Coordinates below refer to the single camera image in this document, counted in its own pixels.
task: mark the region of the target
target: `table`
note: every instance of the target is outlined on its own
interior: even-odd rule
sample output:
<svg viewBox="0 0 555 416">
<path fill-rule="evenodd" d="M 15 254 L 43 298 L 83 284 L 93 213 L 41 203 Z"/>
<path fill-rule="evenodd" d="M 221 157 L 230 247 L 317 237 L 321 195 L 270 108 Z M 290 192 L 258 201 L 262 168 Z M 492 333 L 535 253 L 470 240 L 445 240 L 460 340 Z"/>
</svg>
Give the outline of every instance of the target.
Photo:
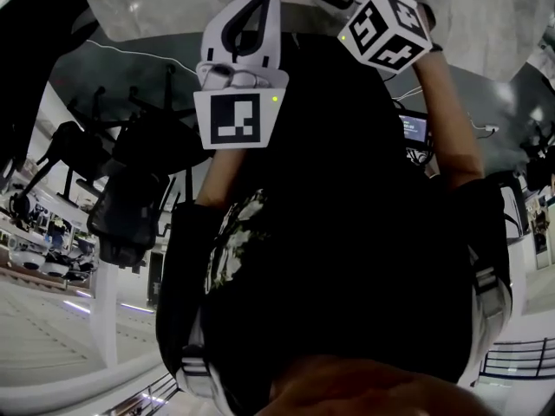
<svg viewBox="0 0 555 416">
<path fill-rule="evenodd" d="M 200 32 L 231 0 L 88 0 L 108 37 L 121 42 Z M 541 39 L 555 0 L 428 0 L 433 32 L 447 61 L 509 81 Z M 338 24 L 318 8 L 284 4 L 283 29 L 334 35 Z"/>
</svg>

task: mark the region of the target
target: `floor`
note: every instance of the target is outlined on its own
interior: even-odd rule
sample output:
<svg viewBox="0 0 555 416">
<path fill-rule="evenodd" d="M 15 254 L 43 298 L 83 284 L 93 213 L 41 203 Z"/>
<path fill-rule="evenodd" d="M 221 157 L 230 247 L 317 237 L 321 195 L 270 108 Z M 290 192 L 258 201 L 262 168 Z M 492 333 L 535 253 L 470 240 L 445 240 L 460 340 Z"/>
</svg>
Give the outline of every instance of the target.
<svg viewBox="0 0 555 416">
<path fill-rule="evenodd" d="M 199 61 L 201 34 L 162 36 L 131 42 L 111 42 L 98 29 L 91 40 L 101 45 L 113 45 L 127 51 L 141 51 L 172 57 L 194 69 Z M 79 49 L 61 57 L 50 77 L 64 103 L 76 98 L 85 113 L 92 106 L 92 94 L 106 88 L 101 109 L 104 120 L 126 119 L 136 110 L 127 101 L 130 86 L 139 89 L 138 96 L 161 106 L 164 91 L 165 66 L 169 61 L 142 55 L 128 55 L 103 49 L 86 42 Z M 176 64 L 173 77 L 174 108 L 193 106 L 193 91 L 198 89 L 196 76 Z M 519 144 L 529 137 L 539 122 L 545 131 L 555 120 L 555 96 L 541 81 L 541 74 L 526 64 L 509 83 L 498 83 L 459 68 L 452 68 L 453 77 L 463 105 L 479 126 L 495 125 L 499 131 L 480 140 L 486 171 L 497 172 L 523 166 L 526 155 Z M 412 70 L 396 76 L 387 83 L 392 97 L 405 94 L 418 86 Z M 402 103 L 407 109 L 424 111 L 421 94 L 408 97 Z M 488 135 L 475 130 L 477 137 Z"/>
</svg>

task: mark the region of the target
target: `metal railing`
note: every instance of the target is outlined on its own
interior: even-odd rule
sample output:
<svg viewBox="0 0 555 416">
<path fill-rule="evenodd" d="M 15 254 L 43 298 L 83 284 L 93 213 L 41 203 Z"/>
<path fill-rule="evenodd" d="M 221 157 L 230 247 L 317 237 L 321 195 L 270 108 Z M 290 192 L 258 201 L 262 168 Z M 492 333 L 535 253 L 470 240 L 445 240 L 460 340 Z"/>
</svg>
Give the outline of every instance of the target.
<svg viewBox="0 0 555 416">
<path fill-rule="evenodd" d="M 151 416 L 167 404 L 178 391 L 177 382 L 168 373 L 137 394 L 102 413 L 101 416 Z"/>
<path fill-rule="evenodd" d="M 555 379 L 555 338 L 493 344 L 481 363 L 480 376 L 509 380 Z"/>
</svg>

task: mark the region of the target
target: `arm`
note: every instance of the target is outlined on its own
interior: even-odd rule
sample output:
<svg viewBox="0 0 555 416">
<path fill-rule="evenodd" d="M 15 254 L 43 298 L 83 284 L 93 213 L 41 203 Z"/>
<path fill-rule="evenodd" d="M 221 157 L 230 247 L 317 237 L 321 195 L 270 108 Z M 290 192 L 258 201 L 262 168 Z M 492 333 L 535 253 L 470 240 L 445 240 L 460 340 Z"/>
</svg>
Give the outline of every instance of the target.
<svg viewBox="0 0 555 416">
<path fill-rule="evenodd" d="M 482 179 L 480 149 L 456 94 L 444 55 L 440 52 L 424 55 L 415 64 L 415 72 L 426 100 L 434 152 L 447 188 L 453 190 Z"/>
<path fill-rule="evenodd" d="M 204 297 L 204 283 L 213 241 L 218 233 L 243 150 L 217 151 L 194 205 L 180 204 L 164 260 L 156 313 L 156 338 L 162 359 L 173 375 Z"/>
</svg>

